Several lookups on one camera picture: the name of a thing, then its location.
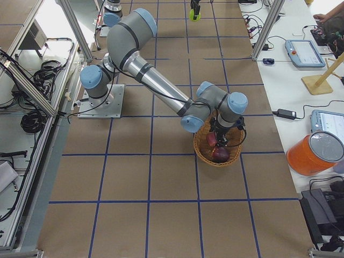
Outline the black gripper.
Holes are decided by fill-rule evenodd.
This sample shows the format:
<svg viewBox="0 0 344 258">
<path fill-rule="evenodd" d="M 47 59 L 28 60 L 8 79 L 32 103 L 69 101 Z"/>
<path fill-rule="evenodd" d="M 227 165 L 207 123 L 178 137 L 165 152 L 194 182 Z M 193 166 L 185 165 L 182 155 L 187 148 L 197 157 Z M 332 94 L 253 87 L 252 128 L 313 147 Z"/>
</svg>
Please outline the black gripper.
<svg viewBox="0 0 344 258">
<path fill-rule="evenodd" d="M 191 0 L 190 2 L 190 7 L 194 12 L 199 12 L 200 11 L 200 0 Z"/>
<path fill-rule="evenodd" d="M 210 119 L 210 132 L 214 132 L 216 135 L 216 139 L 218 140 L 218 146 L 219 147 L 226 147 L 228 144 L 228 138 L 226 136 L 226 134 L 228 132 L 231 132 L 233 134 L 233 132 L 235 130 L 237 131 L 241 131 L 244 133 L 243 135 L 243 140 L 246 139 L 246 128 L 245 128 L 245 120 L 243 116 L 240 116 L 239 119 L 230 127 L 223 127 L 222 125 L 220 125 L 220 123 L 218 122 L 218 118 L 217 117 L 212 117 Z"/>
</svg>

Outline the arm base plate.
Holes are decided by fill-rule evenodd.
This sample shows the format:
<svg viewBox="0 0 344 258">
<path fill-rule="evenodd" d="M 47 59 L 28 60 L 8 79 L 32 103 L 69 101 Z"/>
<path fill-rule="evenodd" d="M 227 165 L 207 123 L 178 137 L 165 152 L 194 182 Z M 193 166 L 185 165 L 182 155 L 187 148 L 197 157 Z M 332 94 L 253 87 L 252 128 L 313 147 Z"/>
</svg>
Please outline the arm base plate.
<svg viewBox="0 0 344 258">
<path fill-rule="evenodd" d="M 108 84 L 107 88 L 108 92 L 99 99 L 89 97 L 87 91 L 84 90 L 83 98 L 87 100 L 80 103 L 77 117 L 80 119 L 120 119 L 125 85 Z"/>
</svg>

